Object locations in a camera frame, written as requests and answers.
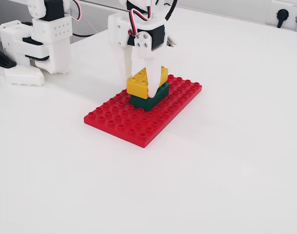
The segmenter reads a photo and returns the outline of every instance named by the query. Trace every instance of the lego stud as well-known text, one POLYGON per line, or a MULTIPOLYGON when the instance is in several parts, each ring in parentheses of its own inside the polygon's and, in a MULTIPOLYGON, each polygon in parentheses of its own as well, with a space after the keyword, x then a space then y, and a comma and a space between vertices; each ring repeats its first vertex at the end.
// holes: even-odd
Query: lego stud
POLYGON ((103 108, 104 109, 109 109, 109 107, 110 107, 110 105, 107 102, 103 103, 103 108))
POLYGON ((130 128, 129 131, 128 131, 128 133, 130 135, 134 135, 135 134, 135 130, 133 128, 130 128))
POLYGON ((138 118, 138 114, 133 113, 133 114, 131 115, 131 118, 132 118, 132 119, 137 119, 137 118, 138 118))
POLYGON ((122 110, 121 114, 122 114, 123 116, 127 116, 127 115, 128 115, 128 111, 127 111, 127 110, 122 110))
POLYGON ((102 107, 98 107, 98 108, 96 108, 95 112, 97 114, 101 114, 103 112, 103 108, 102 107))
POLYGON ((141 129, 142 128, 142 123, 136 123, 135 128, 136 129, 141 129))
POLYGON ((144 109, 143 108, 138 109, 137 110, 137 113, 140 114, 140 115, 143 114, 144 113, 144 109))
POLYGON ((125 125, 124 124, 119 124, 118 125, 118 130, 124 131, 125 130, 125 125))
POLYGON ((152 111, 148 112, 148 117, 149 118, 153 118, 154 117, 154 113, 152 111))
POLYGON ((159 108, 163 109, 165 107, 165 104, 163 102, 160 102, 158 106, 159 108))
POLYGON ((165 104, 165 105, 168 105, 169 103, 170 103, 170 100, 169 100, 168 98, 165 98, 165 99, 164 99, 164 104, 165 104))
POLYGON ((110 104, 115 104, 115 103, 116 103, 116 99, 111 98, 111 99, 110 99, 110 104))
POLYGON ((158 116, 157 120, 158 120, 159 122, 164 122, 165 117, 163 117, 163 116, 158 116))
POLYGON ((147 134, 146 133, 140 133, 139 138, 140 138, 140 140, 145 140, 147 138, 147 134))
POLYGON ((105 122, 105 118, 104 118, 104 116, 100 116, 100 117, 98 118, 98 122, 99 122, 99 123, 104 123, 104 122, 105 122))
POLYGON ((118 112, 119 108, 118 108, 118 106, 113 106, 113 107, 111 108, 111 110, 112 110, 113 112, 118 112))
POLYGON ((129 105, 128 110, 133 111, 134 110, 134 105, 129 105))
POLYGON ((115 120, 116 120, 116 121, 121 121, 121 120, 122 120, 121 115, 116 115, 116 116, 115 116, 115 120))
POLYGON ((175 101, 175 102, 173 103, 173 106, 174 106, 174 107, 178 107, 178 106, 179 106, 179 103, 178 103, 177 101, 175 101))
POLYGON ((149 119, 146 118, 146 117, 143 117, 143 118, 141 119, 141 121, 142 121, 142 123, 147 123, 147 122, 149 121, 149 119))
POLYGON ((111 117, 111 111, 105 112, 105 117, 111 117))
POLYGON ((118 106, 119 106, 119 107, 124 107, 124 106, 125 106, 125 103, 124 103, 123 101, 120 101, 120 102, 118 103, 118 106))
POLYGON ((168 110, 169 110, 170 112, 174 112, 174 107, 173 107, 173 106, 169 106, 169 107, 168 107, 168 110))
POLYGON ((90 113, 88 114, 88 117, 89 117, 90 119, 95 119, 95 113, 94 113, 94 112, 90 112, 90 113))
POLYGON ((158 126, 158 122, 157 122, 157 121, 153 121, 152 126, 153 126, 154 128, 156 128, 156 127, 158 126))
POLYGON ((145 129, 145 131, 146 131, 147 133, 152 133, 152 132, 153 132, 153 128, 152 128, 152 127, 147 127, 147 128, 145 129))
POLYGON ((153 108, 153 112, 154 112, 154 113, 158 113, 159 111, 160 111, 160 108, 159 108, 159 107, 155 106, 155 107, 153 108))
POLYGON ((127 118, 127 119, 125 120, 125 124, 130 125, 131 123, 132 123, 132 120, 131 120, 131 119, 127 118))
POLYGON ((109 122, 108 122, 108 126, 109 127, 111 127, 111 128, 113 128, 114 126, 115 126, 115 121, 114 120, 109 120, 109 122))
POLYGON ((116 95, 116 100, 120 100, 122 97, 121 97, 121 94, 117 94, 116 95))
POLYGON ((169 117, 169 115, 170 115, 170 112, 169 112, 169 111, 164 111, 164 112, 163 112, 163 116, 165 116, 165 117, 169 117))

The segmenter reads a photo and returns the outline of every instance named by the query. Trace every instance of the white wall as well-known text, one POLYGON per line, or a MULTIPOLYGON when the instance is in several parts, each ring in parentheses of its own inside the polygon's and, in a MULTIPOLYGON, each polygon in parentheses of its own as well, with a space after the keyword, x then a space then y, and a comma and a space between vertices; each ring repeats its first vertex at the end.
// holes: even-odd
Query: white wall
MULTIPOLYGON (((121 8, 118 0, 86 0, 121 8)), ((265 23, 272 0, 178 0, 178 5, 244 20, 265 23)))

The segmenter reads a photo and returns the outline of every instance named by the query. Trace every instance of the power outlet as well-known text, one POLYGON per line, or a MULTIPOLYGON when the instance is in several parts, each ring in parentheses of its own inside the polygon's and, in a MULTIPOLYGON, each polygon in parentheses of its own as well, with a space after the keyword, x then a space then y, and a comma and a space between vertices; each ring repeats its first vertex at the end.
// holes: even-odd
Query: power outlet
POLYGON ((285 9, 289 12, 289 17, 286 21, 284 21, 282 28, 287 28, 295 31, 297 27, 297 23, 296 23, 297 4, 295 3, 272 0, 272 5, 268 13, 266 24, 277 27, 278 25, 277 12, 281 9, 285 9))

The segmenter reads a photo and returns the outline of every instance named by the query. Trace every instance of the white table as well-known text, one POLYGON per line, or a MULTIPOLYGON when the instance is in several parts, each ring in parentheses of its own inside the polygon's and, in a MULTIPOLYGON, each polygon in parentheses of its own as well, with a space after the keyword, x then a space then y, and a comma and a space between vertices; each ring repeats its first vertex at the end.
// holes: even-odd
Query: white table
POLYGON ((165 66, 203 91, 146 149, 83 122, 123 89, 106 32, 42 87, 0 76, 0 234, 297 234, 297 33, 169 25, 165 66))

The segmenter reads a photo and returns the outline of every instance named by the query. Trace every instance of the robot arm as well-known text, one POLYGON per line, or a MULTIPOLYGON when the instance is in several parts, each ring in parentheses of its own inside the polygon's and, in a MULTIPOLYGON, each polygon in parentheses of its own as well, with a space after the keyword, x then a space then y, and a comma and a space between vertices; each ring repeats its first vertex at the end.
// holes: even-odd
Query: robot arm
POLYGON ((0 68, 9 83, 44 84, 39 68, 49 73, 67 73, 71 62, 72 18, 65 15, 70 0, 27 0, 33 26, 12 21, 0 26, 3 50, 17 66, 0 68), (32 67, 30 59, 35 61, 32 67), (23 76, 16 69, 25 71, 23 76))
POLYGON ((49 9, 46 9, 45 2, 48 2, 48 5, 50 4, 50 6, 55 9, 61 7, 60 4, 62 2, 64 12, 66 12, 70 8, 70 0, 27 0, 28 10, 33 18, 41 19, 46 16, 49 9))

